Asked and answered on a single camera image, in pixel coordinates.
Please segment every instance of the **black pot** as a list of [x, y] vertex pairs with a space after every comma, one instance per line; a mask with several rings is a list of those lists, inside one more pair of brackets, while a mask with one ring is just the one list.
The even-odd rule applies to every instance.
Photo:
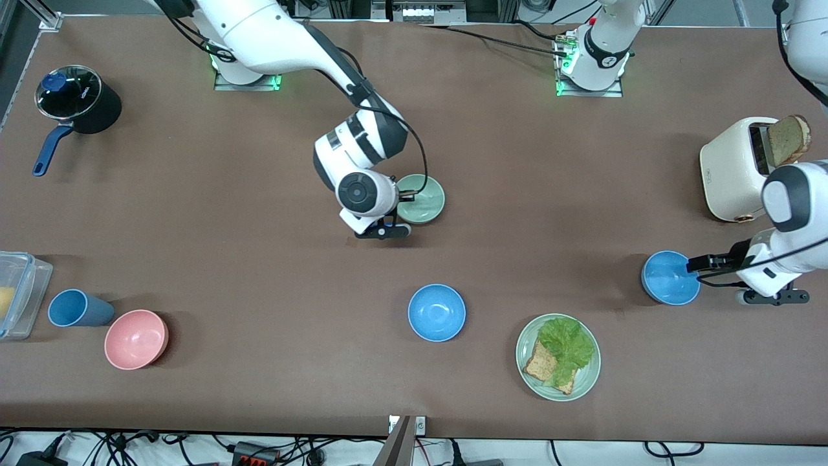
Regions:
[[109, 128], [121, 114], [121, 98], [100, 75], [81, 65], [58, 68], [43, 77], [35, 91], [42, 114], [58, 122], [43, 142], [31, 174], [42, 177], [49, 168], [58, 142], [76, 131], [94, 134]]

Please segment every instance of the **green bowl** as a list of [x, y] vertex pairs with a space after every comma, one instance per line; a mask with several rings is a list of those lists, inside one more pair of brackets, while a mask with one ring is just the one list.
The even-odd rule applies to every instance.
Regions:
[[[595, 352], [592, 353], [590, 363], [581, 369], [578, 369], [578, 372], [575, 373], [575, 386], [572, 388], [571, 395], [564, 395], [563, 392], [558, 391], [555, 388], [543, 386], [542, 381], [539, 381], [535, 377], [530, 376], [523, 371], [523, 368], [526, 367], [526, 363], [529, 361], [529, 358], [532, 357], [532, 349], [535, 347], [535, 341], [537, 341], [538, 330], [543, 327], [543, 324], [546, 323], [546, 321], [564, 317], [572, 318], [580, 323], [586, 333], [586, 336], [589, 337], [595, 345]], [[535, 318], [528, 323], [523, 331], [520, 332], [520, 336], [517, 337], [515, 359], [517, 360], [517, 371], [520, 372], [520, 377], [523, 378], [526, 385], [528, 385], [529, 388], [531, 388], [532, 391], [537, 393], [539, 396], [552, 401], [572, 401], [581, 398], [586, 395], [586, 392], [590, 391], [592, 387], [595, 386], [595, 383], [598, 380], [598, 374], [601, 372], [601, 351], [598, 349], [598, 342], [595, 341], [595, 336], [580, 320], [565, 314], [542, 315], [541, 317]]]
[[[397, 182], [400, 192], [416, 191], [422, 187], [424, 175], [414, 174]], [[445, 206], [445, 192], [440, 183], [428, 177], [426, 189], [414, 196], [414, 201], [397, 204], [397, 213], [409, 223], [427, 223], [434, 220]]]

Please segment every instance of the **pink bowl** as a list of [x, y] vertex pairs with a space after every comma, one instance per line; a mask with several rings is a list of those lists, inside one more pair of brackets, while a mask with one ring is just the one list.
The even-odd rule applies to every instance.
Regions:
[[119, 317], [103, 342], [109, 363], [131, 371], [151, 364], [166, 349], [169, 335], [158, 314], [146, 309], [129, 311]]

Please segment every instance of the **brown table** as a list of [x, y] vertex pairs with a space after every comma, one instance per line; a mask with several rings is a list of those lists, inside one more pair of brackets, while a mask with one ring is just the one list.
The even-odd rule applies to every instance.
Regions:
[[[622, 99], [555, 97], [548, 56], [426, 27], [321, 23], [421, 134], [448, 202], [402, 241], [357, 241], [311, 165], [352, 112], [313, 72], [272, 93], [212, 91], [207, 59], [159, 17], [71, 17], [44, 34], [0, 137], [0, 245], [55, 266], [45, 303], [79, 287], [163, 314], [170, 351], [125, 372], [107, 328], [52, 327], [0, 345], [0, 425], [383, 434], [427, 415], [432, 436], [828, 442], [828, 287], [806, 306], [740, 307], [729, 290], [654, 305], [647, 255], [725, 252], [767, 227], [715, 221], [699, 148], [737, 119], [821, 110], [771, 30], [645, 29]], [[541, 46], [518, 27], [477, 32]], [[31, 176], [54, 126], [31, 102], [81, 63], [121, 119], [73, 135]], [[421, 171], [412, 140], [379, 169]], [[464, 296], [454, 340], [422, 341], [423, 284]], [[514, 361], [530, 319], [568, 313], [598, 338], [595, 388], [533, 395]]]

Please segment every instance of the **bread slice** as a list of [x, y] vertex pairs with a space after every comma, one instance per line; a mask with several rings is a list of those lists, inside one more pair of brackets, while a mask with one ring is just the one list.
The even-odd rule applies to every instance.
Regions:
[[[539, 381], [546, 381], [552, 377], [552, 372], [555, 371], [555, 366], [558, 365], [558, 360], [549, 352], [540, 340], [535, 342], [535, 347], [532, 349], [532, 356], [526, 362], [526, 367], [523, 371], [529, 376], [535, 377]], [[556, 386], [557, 390], [563, 392], [564, 395], [571, 395], [572, 388], [575, 386], [575, 373], [578, 370], [572, 371], [572, 380], [564, 386]]]
[[811, 127], [801, 115], [790, 115], [768, 128], [771, 143], [771, 166], [794, 163], [811, 148]]

